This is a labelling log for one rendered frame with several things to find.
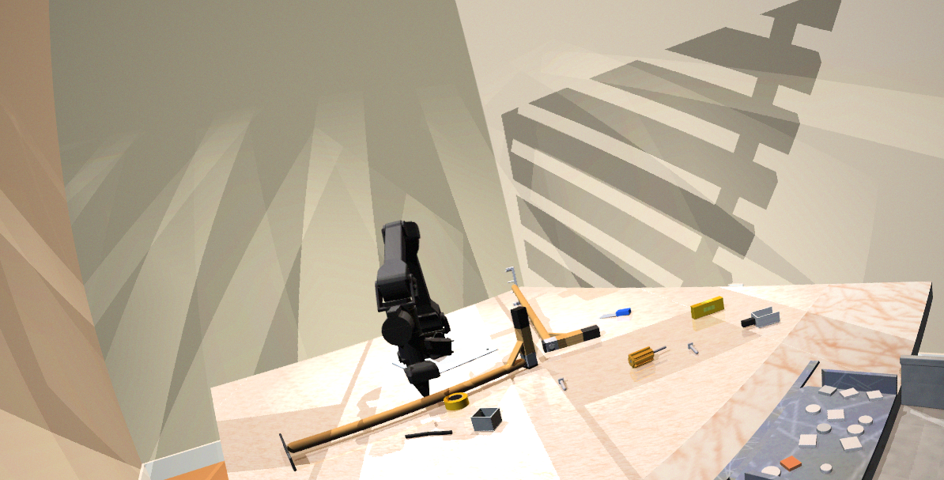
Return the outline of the yellow rectangular block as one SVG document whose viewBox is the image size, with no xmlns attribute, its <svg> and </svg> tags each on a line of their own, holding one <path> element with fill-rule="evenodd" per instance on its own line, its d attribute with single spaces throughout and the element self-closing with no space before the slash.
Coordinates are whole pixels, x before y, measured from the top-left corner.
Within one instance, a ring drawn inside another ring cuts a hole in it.
<svg viewBox="0 0 944 480">
<path fill-rule="evenodd" d="M 711 300 L 701 301 L 699 304 L 690 305 L 690 307 L 692 314 L 691 317 L 693 319 L 699 319 L 700 317 L 704 317 L 724 309 L 723 297 L 714 297 Z"/>
</svg>

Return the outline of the orange square tile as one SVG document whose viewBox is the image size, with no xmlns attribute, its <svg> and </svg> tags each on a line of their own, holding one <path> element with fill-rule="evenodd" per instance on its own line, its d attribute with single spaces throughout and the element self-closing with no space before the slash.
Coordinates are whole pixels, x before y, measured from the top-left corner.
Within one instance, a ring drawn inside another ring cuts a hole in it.
<svg viewBox="0 0 944 480">
<path fill-rule="evenodd" d="M 802 466 L 801 462 L 795 459 L 794 456 L 788 457 L 788 459 L 780 460 L 780 466 L 784 467 L 785 470 L 793 471 L 796 467 Z"/>
</svg>

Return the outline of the black thin bar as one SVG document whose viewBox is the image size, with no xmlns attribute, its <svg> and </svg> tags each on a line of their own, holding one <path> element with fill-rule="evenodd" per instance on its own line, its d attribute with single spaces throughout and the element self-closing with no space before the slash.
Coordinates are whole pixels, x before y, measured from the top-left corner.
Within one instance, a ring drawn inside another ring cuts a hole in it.
<svg viewBox="0 0 944 480">
<path fill-rule="evenodd" d="M 419 433 L 417 433 L 417 434 L 407 434 L 407 435 L 405 435 L 405 438 L 422 437 L 422 436 L 425 437 L 425 436 L 429 436 L 429 435 L 437 435 L 437 436 L 438 436 L 438 435 L 447 435 L 447 434 L 453 434 L 453 431 L 452 431 L 452 430 L 448 430 L 448 431 L 430 431 L 430 432 L 423 432 L 423 433 L 420 433 L 420 434 L 419 434 Z"/>
</svg>

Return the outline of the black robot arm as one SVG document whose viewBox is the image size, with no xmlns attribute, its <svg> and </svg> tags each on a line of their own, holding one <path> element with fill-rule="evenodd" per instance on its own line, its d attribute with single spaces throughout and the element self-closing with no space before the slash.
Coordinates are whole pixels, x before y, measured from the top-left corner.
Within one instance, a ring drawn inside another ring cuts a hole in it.
<svg viewBox="0 0 944 480">
<path fill-rule="evenodd" d="M 381 327 L 383 338 L 394 346 L 403 346 L 421 329 L 425 357 L 435 360 L 451 355 L 454 353 L 451 338 L 444 337 L 451 331 L 451 324 L 440 306 L 430 300 L 417 256 L 420 245 L 417 222 L 394 221 L 383 225 L 381 232 L 384 265 L 376 272 L 375 289 L 376 308 L 387 314 Z"/>
</svg>

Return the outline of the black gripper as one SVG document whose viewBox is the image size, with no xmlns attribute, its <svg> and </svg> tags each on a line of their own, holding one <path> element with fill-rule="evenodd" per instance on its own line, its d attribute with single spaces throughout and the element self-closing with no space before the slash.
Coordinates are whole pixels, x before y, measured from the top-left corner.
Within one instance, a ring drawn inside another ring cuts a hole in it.
<svg viewBox="0 0 944 480">
<path fill-rule="evenodd" d="M 432 360 L 424 359 L 427 357 L 423 353 L 423 340 L 425 336 L 422 330 L 415 331 L 408 343 L 398 346 L 396 357 L 400 363 L 406 365 L 403 371 L 410 384 L 413 384 L 423 397 L 427 397 L 430 395 L 430 380 L 439 378 L 440 372 Z"/>
</svg>

